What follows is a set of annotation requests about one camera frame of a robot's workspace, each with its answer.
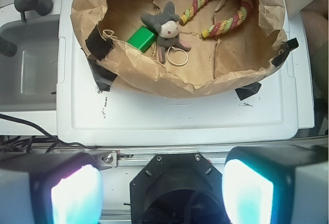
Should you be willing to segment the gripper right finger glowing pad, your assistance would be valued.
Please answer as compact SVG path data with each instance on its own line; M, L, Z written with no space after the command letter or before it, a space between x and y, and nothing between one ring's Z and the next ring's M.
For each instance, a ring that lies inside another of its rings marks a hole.
M328 223L328 147L234 147L222 194L232 223Z

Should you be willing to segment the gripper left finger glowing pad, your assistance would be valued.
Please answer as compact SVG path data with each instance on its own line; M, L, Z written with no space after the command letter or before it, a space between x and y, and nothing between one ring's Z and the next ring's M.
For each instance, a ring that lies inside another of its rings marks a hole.
M1 223L98 223L103 200L91 154L1 154Z

